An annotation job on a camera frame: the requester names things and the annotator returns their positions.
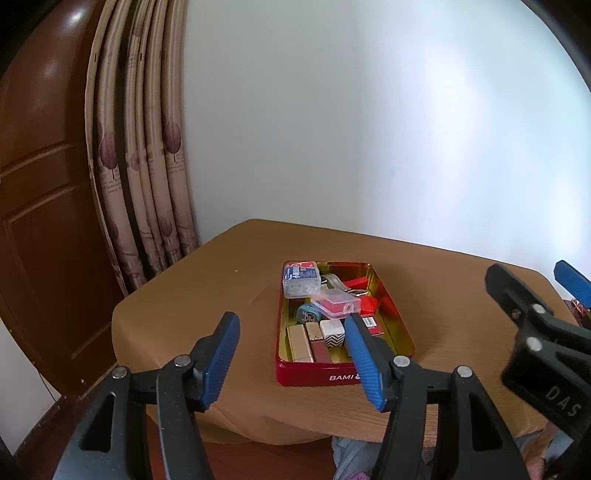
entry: curtain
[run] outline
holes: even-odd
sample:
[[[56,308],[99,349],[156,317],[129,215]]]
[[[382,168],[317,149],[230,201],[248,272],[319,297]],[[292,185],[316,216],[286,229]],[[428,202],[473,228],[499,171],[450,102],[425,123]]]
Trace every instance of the curtain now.
[[[181,119],[187,0],[106,0],[86,82],[90,181],[125,295],[198,246]]]

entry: white cube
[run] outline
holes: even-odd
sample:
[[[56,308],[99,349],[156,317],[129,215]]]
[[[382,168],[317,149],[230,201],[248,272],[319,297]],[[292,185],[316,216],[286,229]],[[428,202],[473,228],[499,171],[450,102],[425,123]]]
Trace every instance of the white cube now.
[[[328,347],[341,346],[345,341],[345,328],[339,319],[321,320],[320,330]]]

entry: door panel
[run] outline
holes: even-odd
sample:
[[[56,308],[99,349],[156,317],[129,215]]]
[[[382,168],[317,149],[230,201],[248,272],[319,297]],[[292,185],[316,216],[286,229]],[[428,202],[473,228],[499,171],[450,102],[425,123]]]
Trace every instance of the door panel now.
[[[90,190],[84,89],[102,0],[64,0],[0,80],[0,317],[63,394],[115,362],[122,298]]]

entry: tan tablecloth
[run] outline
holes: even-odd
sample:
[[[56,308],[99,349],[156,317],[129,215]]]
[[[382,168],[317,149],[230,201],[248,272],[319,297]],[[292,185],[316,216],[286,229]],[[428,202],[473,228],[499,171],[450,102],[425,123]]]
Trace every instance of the tan tablecloth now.
[[[132,371],[159,368],[213,332],[226,310],[242,334],[220,399],[198,416],[206,441],[241,437],[284,445],[339,435],[381,441],[388,420],[360,385],[282,387],[275,380],[275,343],[282,265],[287,260],[371,263],[394,299],[424,367],[471,366],[514,435],[545,420],[501,385],[515,326],[484,288],[484,258],[355,233],[250,220],[214,238],[119,303],[113,345]],[[539,273],[511,270],[573,321]],[[434,441],[430,410],[427,436]]]

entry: red tin box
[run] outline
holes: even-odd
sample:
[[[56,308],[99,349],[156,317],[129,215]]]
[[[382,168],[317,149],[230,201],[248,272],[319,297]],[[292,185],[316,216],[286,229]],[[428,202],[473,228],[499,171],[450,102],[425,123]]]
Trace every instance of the red tin box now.
[[[372,315],[384,330],[382,338],[398,355],[412,356],[414,344],[410,338],[395,303],[386,291],[370,264],[354,262],[317,262],[321,274],[336,274],[342,282],[356,278],[368,279],[369,295],[378,301],[378,310]],[[290,361],[285,328],[295,325],[296,310],[306,299],[287,299],[281,290],[279,308],[277,350],[275,370],[277,381],[286,387],[325,387],[359,383],[359,376],[353,361],[344,346],[330,348],[333,363],[304,363]]]

